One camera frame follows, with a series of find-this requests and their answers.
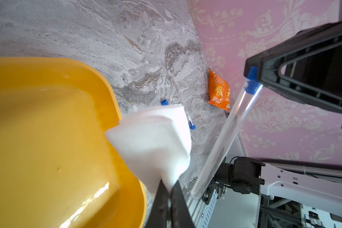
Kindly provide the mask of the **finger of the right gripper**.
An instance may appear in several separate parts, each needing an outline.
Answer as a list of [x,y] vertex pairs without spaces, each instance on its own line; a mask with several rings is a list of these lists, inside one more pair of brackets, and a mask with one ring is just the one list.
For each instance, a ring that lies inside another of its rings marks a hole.
[[342,21],[305,29],[247,58],[264,87],[301,104],[342,114]]

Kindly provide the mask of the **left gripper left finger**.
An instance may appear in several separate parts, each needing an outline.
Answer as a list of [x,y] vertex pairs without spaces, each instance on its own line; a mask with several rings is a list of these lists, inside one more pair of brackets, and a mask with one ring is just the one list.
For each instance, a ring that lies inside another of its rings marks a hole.
[[169,192],[160,180],[149,218],[145,228],[166,228],[170,207],[168,206]]

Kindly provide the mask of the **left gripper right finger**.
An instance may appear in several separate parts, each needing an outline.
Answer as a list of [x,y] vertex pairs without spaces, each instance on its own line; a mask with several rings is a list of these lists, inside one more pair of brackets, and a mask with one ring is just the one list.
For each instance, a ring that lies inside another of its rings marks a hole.
[[190,216],[188,206],[179,181],[176,182],[171,191],[171,227],[172,228],[195,228]]

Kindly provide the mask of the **white wiping cloth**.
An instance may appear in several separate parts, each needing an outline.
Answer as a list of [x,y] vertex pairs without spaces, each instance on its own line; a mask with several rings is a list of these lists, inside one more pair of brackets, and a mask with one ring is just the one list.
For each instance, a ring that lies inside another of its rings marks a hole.
[[161,181],[170,192],[190,166],[192,138],[181,104],[133,113],[105,135],[153,197]]

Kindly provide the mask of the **yellow plastic basin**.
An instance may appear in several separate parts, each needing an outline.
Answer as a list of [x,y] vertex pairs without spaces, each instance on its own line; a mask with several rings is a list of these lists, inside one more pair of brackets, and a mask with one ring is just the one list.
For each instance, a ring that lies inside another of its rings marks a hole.
[[93,67],[0,57],[0,228],[141,228],[145,187],[105,136],[121,119]]

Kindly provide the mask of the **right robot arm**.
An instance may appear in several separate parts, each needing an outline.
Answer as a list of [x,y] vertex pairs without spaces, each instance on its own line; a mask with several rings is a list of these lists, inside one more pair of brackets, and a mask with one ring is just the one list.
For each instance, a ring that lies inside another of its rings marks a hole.
[[209,156],[201,196],[217,171],[235,192],[300,202],[342,217],[342,184],[279,169],[260,160],[223,159],[263,88],[285,98],[342,114],[342,21],[298,32],[245,62],[246,82]]

